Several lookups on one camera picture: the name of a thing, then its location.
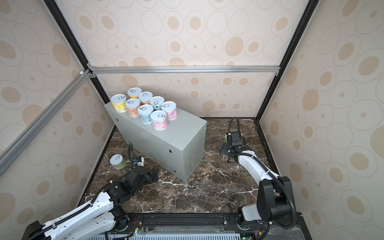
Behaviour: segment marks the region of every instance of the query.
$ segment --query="can lid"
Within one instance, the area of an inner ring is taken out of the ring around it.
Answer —
[[[164,100],[163,97],[156,96],[156,97],[151,98],[151,99],[149,100],[149,103],[150,103],[151,105],[155,105],[155,106],[157,106],[157,105],[161,105],[161,104],[163,104],[164,101],[165,101],[165,100]]]
[[[138,96],[141,92],[141,88],[131,88],[127,91],[127,94],[128,96]]]
[[[147,115],[153,112],[153,107],[149,104],[144,104],[137,109],[137,112],[143,115]]]
[[[148,101],[153,97],[151,92],[142,92],[139,94],[140,101]]]
[[[154,120],[156,122],[162,121],[167,117],[167,113],[163,110],[156,110],[153,113],[151,113],[150,118],[151,120]]]
[[[122,162],[123,158],[121,154],[115,154],[111,157],[109,160],[110,164],[112,165],[118,165]]]
[[[176,103],[172,101],[166,101],[161,105],[161,110],[172,111],[176,108]]]
[[[114,104],[123,103],[125,100],[127,100],[127,97],[124,94],[116,94],[111,97],[111,102]]]
[[[137,98],[131,98],[131,99],[128,99],[127,101],[125,101],[125,106],[127,108],[135,108],[135,107],[140,106],[140,104],[141,104],[141,101],[138,100]]]

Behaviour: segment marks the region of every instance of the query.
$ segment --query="brown marble surface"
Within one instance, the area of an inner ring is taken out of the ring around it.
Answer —
[[[134,156],[145,157],[145,167],[158,169],[159,181],[144,186],[141,192],[122,204],[126,212],[229,212],[228,203],[233,211],[237,211],[237,207],[256,202],[258,187],[251,175],[240,164],[227,163],[227,156],[217,152],[230,119],[206,120],[204,158],[187,182],[137,150],[134,151]],[[247,145],[269,166],[252,119],[240,119],[240,127]],[[116,170],[110,165],[109,158],[114,154],[121,154],[128,160],[126,143],[118,130],[114,133],[97,169],[85,201],[90,200],[105,183],[129,171],[129,161],[121,170]]]

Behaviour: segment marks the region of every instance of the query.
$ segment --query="patterned wallpaper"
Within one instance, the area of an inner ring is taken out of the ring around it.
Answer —
[[[255,117],[274,73],[99,74],[109,97],[150,91],[199,117]]]
[[[113,122],[86,80],[0,177],[0,239],[67,213],[77,202]]]
[[[324,0],[261,124],[314,240],[384,235],[384,1]]]
[[[94,66],[279,65],[308,0],[56,0]]]
[[[82,67],[38,0],[0,3],[0,153]]]

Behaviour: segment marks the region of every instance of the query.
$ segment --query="horizontal metal bar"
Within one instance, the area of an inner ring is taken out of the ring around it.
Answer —
[[[185,66],[185,67],[91,67],[96,74],[103,73],[278,73],[280,66]]]
[[[66,88],[57,96],[51,104],[30,124],[20,136],[12,142],[10,146],[0,156],[0,176],[11,166],[24,149],[33,141],[45,125],[55,116],[61,107],[68,101],[73,93],[80,87],[84,80],[89,79],[91,73],[84,70],[82,75],[78,75]]]

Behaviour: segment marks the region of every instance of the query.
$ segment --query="tin can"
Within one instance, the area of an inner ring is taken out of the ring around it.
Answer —
[[[117,94],[111,97],[111,103],[114,106],[116,112],[123,113],[127,111],[127,108],[125,107],[126,100],[127,97],[124,94]]]
[[[149,100],[153,97],[151,92],[142,92],[139,94],[139,100],[142,104],[149,104]]]
[[[131,98],[125,102],[125,107],[127,108],[129,115],[133,118],[137,118],[139,116],[137,109],[140,105],[141,102],[137,98]]]
[[[153,112],[153,107],[149,104],[141,105],[137,109],[140,120],[144,124],[151,124],[151,113]]]
[[[127,91],[127,94],[129,98],[138,98],[141,92],[141,88],[131,88]]]
[[[153,127],[158,131],[162,131],[168,127],[167,113],[163,110],[157,110],[151,113],[151,121]]]
[[[113,155],[109,162],[115,169],[122,169],[126,164],[121,154]]]
[[[177,118],[176,103],[172,101],[166,101],[161,104],[161,110],[167,113],[168,121],[172,121]]]
[[[161,110],[161,104],[163,104],[164,101],[163,97],[155,96],[149,100],[149,104],[152,105],[154,110]]]

